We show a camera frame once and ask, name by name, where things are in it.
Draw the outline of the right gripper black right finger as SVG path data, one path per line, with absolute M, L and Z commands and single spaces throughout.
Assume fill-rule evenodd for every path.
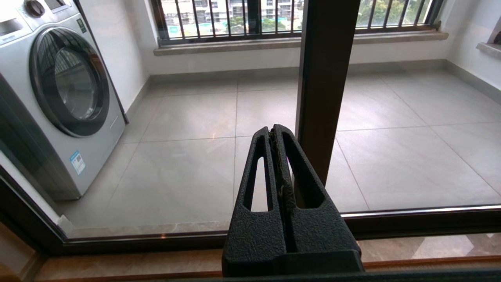
M 274 125 L 274 169 L 286 253 L 281 275 L 364 272 L 361 249 L 290 129 Z

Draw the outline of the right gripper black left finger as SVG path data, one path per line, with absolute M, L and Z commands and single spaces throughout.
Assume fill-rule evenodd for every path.
M 267 211 L 252 211 L 258 160 L 263 159 Z M 261 277 L 274 272 L 274 259 L 286 253 L 268 127 L 258 130 L 249 146 L 240 187 L 225 239 L 225 277 Z

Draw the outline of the dark framed sliding glass door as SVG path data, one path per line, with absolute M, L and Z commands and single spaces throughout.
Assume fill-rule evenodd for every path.
M 0 222 L 37 252 L 50 257 L 63 255 L 61 236 L 33 205 L 20 184 L 0 166 Z

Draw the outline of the dark brown fixed glass door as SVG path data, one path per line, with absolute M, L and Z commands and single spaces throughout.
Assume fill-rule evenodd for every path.
M 444 0 L 447 40 L 354 45 L 328 186 L 358 236 L 501 230 L 501 0 Z

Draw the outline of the long stone window sill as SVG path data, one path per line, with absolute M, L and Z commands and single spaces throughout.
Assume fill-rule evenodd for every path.
M 379 43 L 407 43 L 447 40 L 448 33 L 439 31 L 398 32 L 356 34 L 354 45 L 379 44 Z M 299 48 L 301 38 L 239 40 L 216 43 L 189 43 L 163 46 L 153 50 L 154 56 L 171 56 L 183 54 L 223 53 L 267 49 Z

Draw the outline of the long black balcony railing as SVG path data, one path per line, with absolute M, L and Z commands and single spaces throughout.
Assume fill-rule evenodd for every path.
M 247 0 L 149 0 L 161 46 L 298 38 L 305 0 L 261 0 L 261 34 L 249 34 Z M 444 0 L 359 0 L 355 34 L 438 30 Z

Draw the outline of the white front-load washing machine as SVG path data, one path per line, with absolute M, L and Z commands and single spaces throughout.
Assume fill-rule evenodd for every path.
M 126 120 L 78 0 L 0 0 L 0 111 L 53 201 L 83 197 Z

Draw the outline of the short stone window sill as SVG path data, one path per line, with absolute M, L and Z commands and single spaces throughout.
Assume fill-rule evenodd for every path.
M 501 44 L 480 42 L 476 48 L 488 56 L 501 61 Z

